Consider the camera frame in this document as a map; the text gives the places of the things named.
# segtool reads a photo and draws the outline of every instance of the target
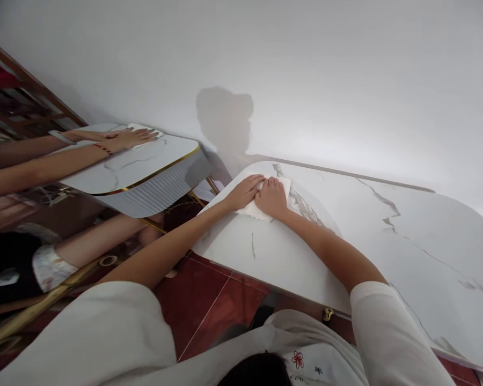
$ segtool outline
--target white shirt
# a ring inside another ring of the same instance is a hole
[[[104,283],[66,307],[0,373],[0,385],[216,385],[265,350],[286,359],[293,384],[454,385],[393,289],[362,283],[350,303],[357,350],[310,316],[283,310],[177,363],[152,292],[126,281]]]

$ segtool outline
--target white wall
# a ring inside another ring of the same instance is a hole
[[[483,215],[482,0],[1,0],[0,46],[88,122],[198,139],[231,175],[262,154]]]

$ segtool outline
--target dark hair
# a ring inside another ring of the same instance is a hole
[[[286,385],[291,386],[284,358],[275,353],[264,352],[245,358],[234,366],[218,386],[236,385]]]

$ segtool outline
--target gold trim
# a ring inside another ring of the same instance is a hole
[[[152,228],[157,229],[158,231],[160,231],[164,235],[168,233],[163,228],[161,228],[157,222],[149,219],[148,217],[141,217],[140,220],[142,220],[145,224],[150,225]]]
[[[157,176],[159,173],[164,172],[164,171],[165,171],[165,170],[167,170],[168,168],[171,168],[171,167],[172,167],[172,166],[174,166],[175,164],[179,163],[180,161],[184,160],[185,158],[188,158],[190,155],[195,154],[195,153],[196,153],[197,151],[199,151],[199,150],[200,150],[200,145],[199,145],[199,146],[197,146],[197,148],[196,148],[194,151],[192,151],[192,152],[190,152],[190,153],[186,154],[185,156],[183,156],[183,157],[179,158],[178,160],[175,160],[175,161],[174,161],[174,162],[172,162],[171,164],[166,165],[164,168],[159,169],[157,172],[154,172],[154,173],[152,173],[151,175],[149,175],[149,176],[147,176],[147,177],[143,178],[142,180],[139,180],[138,182],[135,182],[135,183],[133,183],[132,185],[129,185],[129,186],[125,187],[125,188],[121,188],[121,189],[114,190],[114,191],[112,191],[112,192],[107,192],[107,193],[98,193],[98,194],[91,194],[91,193],[87,193],[87,194],[89,194],[90,196],[99,197],[99,196],[109,196],[109,195],[111,195],[111,194],[116,194],[116,193],[120,193],[120,192],[123,192],[123,191],[130,190],[130,189],[135,188],[136,186],[138,186],[138,185],[142,184],[143,182],[145,182],[145,181],[147,181],[147,180],[151,179],[152,177]]]
[[[218,196],[220,194],[220,191],[216,187],[216,185],[213,182],[213,180],[211,179],[211,177],[207,177],[206,181],[208,182],[209,186],[211,186],[211,188],[213,189],[213,192],[215,192],[215,196]]]
[[[203,208],[205,208],[206,206],[204,205],[204,203],[202,202],[202,200],[200,200],[200,198],[197,197],[197,195],[195,194],[195,192],[192,190],[190,190],[188,192],[188,195],[195,201],[197,201]]]

